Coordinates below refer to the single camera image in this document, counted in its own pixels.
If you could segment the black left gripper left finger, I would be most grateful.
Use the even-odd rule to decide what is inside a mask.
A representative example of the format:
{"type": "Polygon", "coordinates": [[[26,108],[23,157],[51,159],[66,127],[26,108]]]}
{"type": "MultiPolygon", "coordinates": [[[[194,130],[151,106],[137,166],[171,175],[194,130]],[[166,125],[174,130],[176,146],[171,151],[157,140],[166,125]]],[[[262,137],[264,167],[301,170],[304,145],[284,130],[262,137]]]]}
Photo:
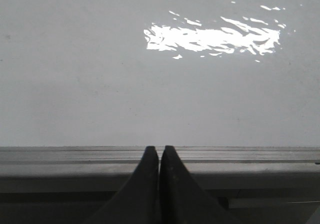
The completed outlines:
{"type": "Polygon", "coordinates": [[[125,185],[87,219],[88,223],[154,223],[159,158],[155,147],[143,156],[125,185]]]}

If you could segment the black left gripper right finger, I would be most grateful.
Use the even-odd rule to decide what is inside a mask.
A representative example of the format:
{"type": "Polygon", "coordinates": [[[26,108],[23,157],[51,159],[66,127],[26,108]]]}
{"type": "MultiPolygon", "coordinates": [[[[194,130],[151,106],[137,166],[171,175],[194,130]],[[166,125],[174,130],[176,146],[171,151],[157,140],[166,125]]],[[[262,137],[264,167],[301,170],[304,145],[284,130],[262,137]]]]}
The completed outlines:
{"type": "Polygon", "coordinates": [[[240,223],[198,185],[173,146],[165,147],[159,174],[163,223],[240,223]]]}

